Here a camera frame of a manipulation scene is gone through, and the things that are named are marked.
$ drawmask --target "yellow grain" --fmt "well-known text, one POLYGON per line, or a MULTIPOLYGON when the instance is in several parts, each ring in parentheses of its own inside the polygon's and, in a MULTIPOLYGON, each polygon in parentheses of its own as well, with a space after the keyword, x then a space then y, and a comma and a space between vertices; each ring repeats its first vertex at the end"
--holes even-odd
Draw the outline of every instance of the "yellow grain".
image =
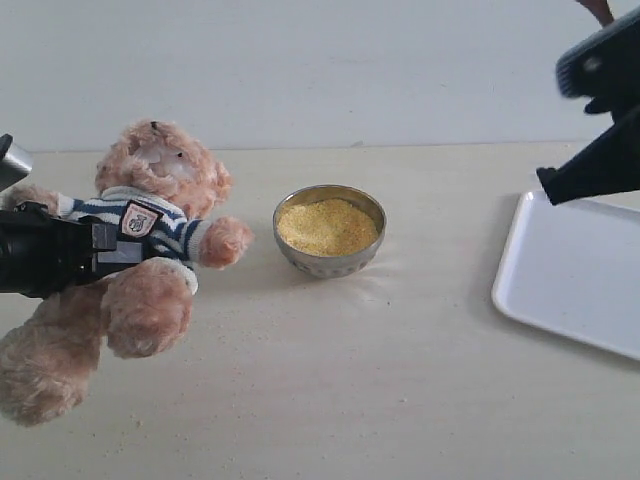
POLYGON ((378 238, 371 217, 337 198, 289 207, 278 232, 293 248, 320 257, 350 255, 378 238))

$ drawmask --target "metal bowl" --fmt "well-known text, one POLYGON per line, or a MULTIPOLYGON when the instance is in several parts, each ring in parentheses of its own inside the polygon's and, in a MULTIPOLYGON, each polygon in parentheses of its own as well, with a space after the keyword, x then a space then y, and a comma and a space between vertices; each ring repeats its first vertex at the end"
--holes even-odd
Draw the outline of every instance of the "metal bowl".
POLYGON ((299 270, 317 278, 339 278, 362 270, 375 257, 382 244, 387 224, 382 206, 370 195, 343 185, 315 185, 293 192, 282 200, 273 214, 273 233, 285 258, 299 270), (339 198, 351 203, 374 221, 378 238, 368 247, 350 255, 321 257, 301 252, 287 244, 278 232, 282 212, 294 205, 308 205, 322 200, 339 198))

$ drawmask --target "beige table surface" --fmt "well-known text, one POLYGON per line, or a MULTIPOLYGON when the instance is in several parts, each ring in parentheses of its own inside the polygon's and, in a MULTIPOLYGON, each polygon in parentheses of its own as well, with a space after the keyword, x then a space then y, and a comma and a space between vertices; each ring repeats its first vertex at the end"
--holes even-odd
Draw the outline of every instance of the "beige table surface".
MULTIPOLYGON (((122 361, 105 348, 73 413, 29 430, 0 421, 0 479, 640 478, 640 365, 490 301, 518 195, 577 148, 219 152, 237 181, 221 212, 256 244, 201 271, 171 352, 122 361), (389 226, 365 271, 318 282, 280 255, 271 214, 325 182, 370 192, 389 226)), ((28 181, 87 196, 98 157, 36 156, 28 181)), ((34 306, 1 296, 0 334, 34 306)))

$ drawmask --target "blue and white striped shirt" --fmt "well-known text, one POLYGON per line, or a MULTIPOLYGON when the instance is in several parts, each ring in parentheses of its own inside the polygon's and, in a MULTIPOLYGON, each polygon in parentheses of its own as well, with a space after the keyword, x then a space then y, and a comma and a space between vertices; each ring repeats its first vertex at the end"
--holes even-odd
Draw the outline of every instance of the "blue and white striped shirt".
POLYGON ((134 200, 163 216, 149 233, 148 240, 159 256, 177 260, 189 269, 198 261, 200 242, 211 225, 206 220, 188 220, 184 212, 166 200, 131 187, 113 187, 89 200, 59 195, 58 215, 77 221, 91 215, 105 223, 119 225, 127 204, 134 200))

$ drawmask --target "white tray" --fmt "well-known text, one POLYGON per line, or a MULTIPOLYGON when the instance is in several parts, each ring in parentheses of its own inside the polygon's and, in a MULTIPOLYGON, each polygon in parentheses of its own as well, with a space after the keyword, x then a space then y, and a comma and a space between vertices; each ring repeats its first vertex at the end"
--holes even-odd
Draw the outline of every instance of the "white tray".
POLYGON ((492 297, 511 319, 640 360, 640 211, 522 195, 492 297))

